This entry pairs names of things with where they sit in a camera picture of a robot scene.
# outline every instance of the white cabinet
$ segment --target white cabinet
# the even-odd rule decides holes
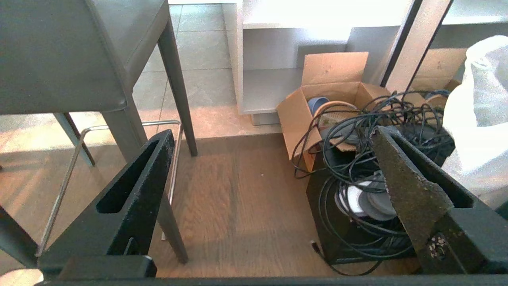
[[[275,107],[300,86],[306,54],[369,51],[363,80],[379,81],[412,4],[411,0],[228,2],[234,3],[222,6],[238,112],[252,115],[257,124],[277,123]],[[443,25],[506,22],[507,0],[455,0]],[[453,46],[440,41],[437,45]]]

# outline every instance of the gray leather chair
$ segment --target gray leather chair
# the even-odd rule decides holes
[[[99,111],[130,161],[147,141],[133,86],[158,43],[197,154],[167,0],[2,0],[0,26],[0,115],[51,112],[65,126],[68,112]]]

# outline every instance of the cardboard box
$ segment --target cardboard box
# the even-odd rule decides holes
[[[322,53],[305,56],[301,86],[277,106],[289,159],[312,121],[313,116],[307,105],[309,99],[324,96],[329,100],[345,101],[363,108],[372,99],[390,94],[385,88],[361,82],[367,57],[367,52]],[[308,150],[321,140],[316,129],[310,132],[303,154],[308,170],[312,170],[314,165],[314,156],[310,155]],[[355,150],[354,146],[345,143],[337,147],[342,151]],[[298,148],[295,156],[300,154],[300,149],[301,147]]]
[[[454,77],[466,60],[466,50],[465,48],[429,49],[409,89],[415,91],[455,89],[460,82],[454,80]],[[429,103],[433,107],[444,108],[446,105],[446,98],[440,95],[425,100],[420,95],[413,94],[408,99],[415,106]]]

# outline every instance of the white plastic bag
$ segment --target white plastic bag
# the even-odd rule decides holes
[[[480,41],[466,56],[444,109],[456,149],[442,169],[495,209],[508,200],[508,37]]]

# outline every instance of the tile floor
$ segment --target tile floor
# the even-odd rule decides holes
[[[248,116],[237,112],[221,6],[175,5],[170,7],[170,13],[196,137],[280,132],[278,125],[255,127]],[[134,87],[133,97],[143,121],[178,118],[157,47]],[[71,115],[80,130],[105,123],[98,112]],[[146,132],[150,137],[157,132],[157,127],[148,127]],[[90,133],[86,143],[109,145],[114,140],[108,131],[98,131]],[[72,147],[51,114],[0,116],[0,163],[3,155],[9,154],[7,157],[11,158],[17,153],[26,156],[26,151]],[[16,174],[11,172],[6,176],[4,179],[8,180]],[[32,285],[39,278],[38,273],[11,272],[0,276],[0,285]]]

